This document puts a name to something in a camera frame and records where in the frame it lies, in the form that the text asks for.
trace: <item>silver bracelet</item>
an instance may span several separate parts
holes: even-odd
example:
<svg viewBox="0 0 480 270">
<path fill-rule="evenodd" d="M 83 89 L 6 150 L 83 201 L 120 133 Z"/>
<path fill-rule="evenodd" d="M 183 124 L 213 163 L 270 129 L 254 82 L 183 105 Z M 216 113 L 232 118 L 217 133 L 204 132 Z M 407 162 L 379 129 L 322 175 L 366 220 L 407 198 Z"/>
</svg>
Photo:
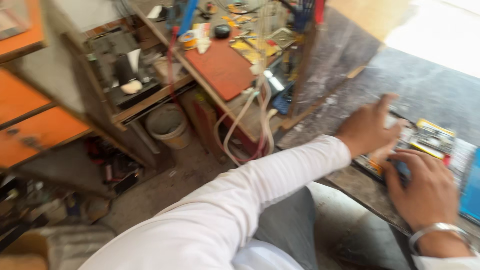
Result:
<svg viewBox="0 0 480 270">
<path fill-rule="evenodd" d="M 417 242 L 417 240 L 426 235 L 427 233 L 431 233 L 431 232 L 435 232 L 435 231 L 440 231 L 440 232 L 456 232 L 458 233 L 458 235 L 460 235 L 460 237 L 462 238 L 463 242 L 465 242 L 466 244 L 468 244 L 468 246 L 470 247 L 470 250 L 473 252 L 473 253 L 476 253 L 477 251 L 475 250 L 475 248 L 472 246 L 472 242 L 470 241 L 470 239 L 468 238 L 468 233 L 465 232 L 464 230 L 458 228 L 457 226 L 455 225 L 452 225 L 452 224 L 448 224 L 448 223 L 434 223 L 432 225 L 430 225 L 429 227 L 426 227 L 426 228 L 423 228 L 421 230 L 419 230 L 418 232 L 414 233 L 409 241 L 408 241 L 408 245 L 410 246 L 410 250 L 412 251 L 413 255 L 415 256 L 419 256 L 417 250 L 415 249 L 415 244 Z"/>
</svg>

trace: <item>hand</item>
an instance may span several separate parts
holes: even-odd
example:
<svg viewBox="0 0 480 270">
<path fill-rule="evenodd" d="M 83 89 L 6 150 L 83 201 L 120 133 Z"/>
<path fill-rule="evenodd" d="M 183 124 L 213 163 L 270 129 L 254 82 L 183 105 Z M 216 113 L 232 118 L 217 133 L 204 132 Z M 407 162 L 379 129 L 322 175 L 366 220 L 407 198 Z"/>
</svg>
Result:
<svg viewBox="0 0 480 270">
<path fill-rule="evenodd" d="M 393 204 L 413 232 L 437 222 L 455 224 L 458 217 L 458 191 L 453 174 L 442 161 L 410 149 L 397 149 L 390 159 L 406 163 L 410 170 L 410 181 L 404 188 L 395 167 L 390 162 L 382 164 Z M 424 256 L 446 258 L 472 255 L 454 232 L 428 233 L 418 243 Z"/>
<path fill-rule="evenodd" d="M 335 137 L 347 145 L 352 159 L 398 138 L 402 130 L 400 122 L 390 129 L 384 128 L 388 105 L 397 97 L 397 94 L 388 93 L 376 103 L 363 105 L 338 128 Z"/>
</svg>

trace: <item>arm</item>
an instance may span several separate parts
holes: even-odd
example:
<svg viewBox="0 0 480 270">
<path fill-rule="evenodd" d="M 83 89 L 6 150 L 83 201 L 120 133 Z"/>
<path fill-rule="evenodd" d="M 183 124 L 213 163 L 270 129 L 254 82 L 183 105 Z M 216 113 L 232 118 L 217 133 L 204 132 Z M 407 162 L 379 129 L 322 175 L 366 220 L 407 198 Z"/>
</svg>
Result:
<svg viewBox="0 0 480 270">
<path fill-rule="evenodd" d="M 81 269 L 230 269 L 265 207 L 350 161 L 341 140 L 323 135 L 248 162 L 122 233 Z"/>
<path fill-rule="evenodd" d="M 383 164 L 390 197 L 413 232 L 436 222 L 455 224 L 458 190 L 442 162 L 414 150 L 398 150 L 390 158 L 405 162 L 411 172 L 404 188 L 393 165 Z M 418 240 L 418 247 L 423 255 L 414 257 L 419 269 L 480 269 L 480 258 L 454 232 L 428 233 Z"/>
</svg>

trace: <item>gray trousers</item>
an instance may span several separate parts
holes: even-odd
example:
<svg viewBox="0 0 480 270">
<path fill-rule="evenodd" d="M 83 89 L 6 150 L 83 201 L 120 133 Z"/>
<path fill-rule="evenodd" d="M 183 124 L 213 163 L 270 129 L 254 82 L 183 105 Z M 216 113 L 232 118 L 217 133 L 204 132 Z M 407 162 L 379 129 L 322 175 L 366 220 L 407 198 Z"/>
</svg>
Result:
<svg viewBox="0 0 480 270">
<path fill-rule="evenodd" d="M 287 252 L 305 270 L 318 270 L 313 225 L 315 205 L 307 187 L 265 209 L 254 238 Z"/>
</svg>

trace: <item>red board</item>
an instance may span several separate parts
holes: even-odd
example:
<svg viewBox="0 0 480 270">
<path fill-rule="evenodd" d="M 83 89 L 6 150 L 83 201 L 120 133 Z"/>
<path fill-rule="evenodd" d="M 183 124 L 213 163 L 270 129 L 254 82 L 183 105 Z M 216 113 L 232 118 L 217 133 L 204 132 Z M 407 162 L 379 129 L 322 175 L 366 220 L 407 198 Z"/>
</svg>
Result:
<svg viewBox="0 0 480 270">
<path fill-rule="evenodd" d="M 228 43 L 239 33 L 240 30 L 233 29 L 229 38 L 210 38 L 212 44 L 204 54 L 196 49 L 185 52 L 185 57 L 225 100 L 236 97 L 255 79 L 249 69 L 252 64 Z"/>
</svg>

